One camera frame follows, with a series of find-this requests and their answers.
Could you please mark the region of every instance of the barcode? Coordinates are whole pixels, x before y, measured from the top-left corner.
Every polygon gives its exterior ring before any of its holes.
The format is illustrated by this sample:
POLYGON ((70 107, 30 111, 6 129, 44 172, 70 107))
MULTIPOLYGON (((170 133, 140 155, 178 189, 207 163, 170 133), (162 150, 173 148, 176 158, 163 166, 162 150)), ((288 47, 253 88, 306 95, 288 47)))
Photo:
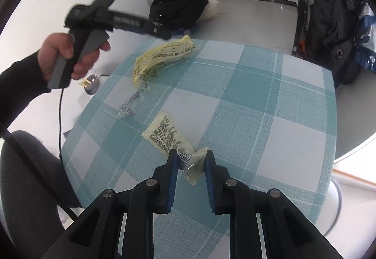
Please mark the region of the barcode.
POLYGON ((185 168, 187 167, 187 164, 189 163, 189 161, 192 158, 192 154, 181 152, 178 155, 179 155, 179 159, 180 159, 180 161, 179 161, 179 168, 181 170, 185 170, 185 168))

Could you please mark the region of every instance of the checkered tablecloth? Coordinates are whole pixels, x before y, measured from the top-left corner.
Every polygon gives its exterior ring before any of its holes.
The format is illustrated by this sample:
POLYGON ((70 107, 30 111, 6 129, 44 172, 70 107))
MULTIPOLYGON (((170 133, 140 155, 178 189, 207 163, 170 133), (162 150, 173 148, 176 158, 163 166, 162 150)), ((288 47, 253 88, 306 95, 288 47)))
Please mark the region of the checkered tablecloth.
MULTIPOLYGON (((280 189, 315 223, 336 145, 331 73, 267 49, 193 41, 195 52, 151 81, 133 116, 116 118, 137 90, 135 59, 164 42, 145 41, 101 85, 63 146, 78 199, 87 207, 104 189, 131 189, 151 177, 166 158, 141 134, 166 111, 232 178, 261 191, 280 189)), ((154 239, 157 259, 228 258, 229 217, 212 214, 204 177, 193 187, 180 171, 172 212, 155 217, 154 239)))

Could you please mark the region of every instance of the human arm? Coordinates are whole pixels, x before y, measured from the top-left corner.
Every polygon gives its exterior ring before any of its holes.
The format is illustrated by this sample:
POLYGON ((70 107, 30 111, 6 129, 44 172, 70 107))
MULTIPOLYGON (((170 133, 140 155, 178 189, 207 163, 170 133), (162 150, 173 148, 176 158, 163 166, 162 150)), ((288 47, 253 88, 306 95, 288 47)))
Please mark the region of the human arm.
MULTIPOLYGON (((105 42, 100 49, 109 50, 105 42)), ((69 59, 73 56, 72 37, 65 33, 53 33, 46 38, 36 53, 15 62, 0 74, 0 123, 6 128, 37 96, 49 93, 47 83, 51 78, 58 54, 69 59)), ((73 67, 72 79, 86 76, 99 58, 99 49, 84 55, 73 67)))

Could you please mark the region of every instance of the black sleeve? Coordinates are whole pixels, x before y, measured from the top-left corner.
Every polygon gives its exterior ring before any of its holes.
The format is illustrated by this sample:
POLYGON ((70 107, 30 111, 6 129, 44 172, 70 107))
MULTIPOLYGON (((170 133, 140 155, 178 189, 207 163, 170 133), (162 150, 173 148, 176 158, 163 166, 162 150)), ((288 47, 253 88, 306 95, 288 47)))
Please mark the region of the black sleeve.
POLYGON ((36 57, 37 52, 15 62, 0 75, 0 123, 6 128, 43 93, 49 93, 36 57))

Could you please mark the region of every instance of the metal screw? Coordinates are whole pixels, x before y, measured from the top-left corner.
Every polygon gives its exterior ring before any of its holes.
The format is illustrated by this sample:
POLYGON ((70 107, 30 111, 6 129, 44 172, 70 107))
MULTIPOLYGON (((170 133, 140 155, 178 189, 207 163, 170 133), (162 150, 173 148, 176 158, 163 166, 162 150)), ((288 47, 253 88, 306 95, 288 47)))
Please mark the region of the metal screw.
POLYGON ((146 186, 155 186, 157 184, 157 180, 154 179, 154 178, 149 178, 147 181, 146 181, 146 186))
POLYGON ((230 186, 230 187, 236 186, 237 183, 238 182, 236 180, 234 180, 233 178, 229 178, 228 180, 226 180, 226 185, 230 186))
POLYGON ((103 197, 112 197, 114 195, 114 191, 111 189, 106 189, 102 192, 103 197))
POLYGON ((279 191, 278 189, 271 189, 269 193, 272 197, 280 197, 281 196, 281 191, 279 191))

